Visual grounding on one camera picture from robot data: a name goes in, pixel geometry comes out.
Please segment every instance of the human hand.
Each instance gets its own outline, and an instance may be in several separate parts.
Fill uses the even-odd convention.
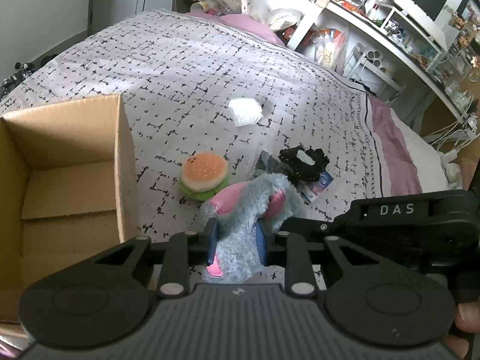
[[[460,303],[457,307],[455,325],[467,333],[480,333],[480,302]],[[469,351],[469,342],[463,338],[448,335],[443,342],[461,359]]]

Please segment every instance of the hamburger toy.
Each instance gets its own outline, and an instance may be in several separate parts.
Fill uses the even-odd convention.
[[[181,167],[178,182],[185,196],[203,202],[229,185],[227,162],[214,153],[198,153]]]

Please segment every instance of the small blue package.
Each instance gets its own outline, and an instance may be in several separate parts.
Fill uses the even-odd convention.
[[[300,193],[303,199],[308,203],[312,203],[318,195],[327,188],[330,183],[333,181],[333,177],[327,172],[324,171],[320,174],[318,181],[313,183],[300,183]]]

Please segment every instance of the plush figurine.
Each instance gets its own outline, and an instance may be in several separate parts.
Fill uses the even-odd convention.
[[[214,263],[205,269],[212,283],[239,284],[262,266],[255,240],[255,222],[264,218],[273,232],[291,216],[302,216],[303,200],[285,175],[263,174],[226,187],[200,208],[200,224],[219,222]]]

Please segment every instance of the white bedspread with black pattern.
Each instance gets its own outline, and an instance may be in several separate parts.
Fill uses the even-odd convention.
[[[200,204],[177,186],[195,152],[225,156],[243,181],[260,149],[322,148],[333,183],[309,218],[332,219],[353,199],[383,195],[382,150],[362,88],[299,54],[191,16],[143,13],[97,33],[17,87],[0,111],[121,93],[136,146],[140,226],[153,240],[190,228]],[[229,99],[253,97],[264,118],[235,127]]]

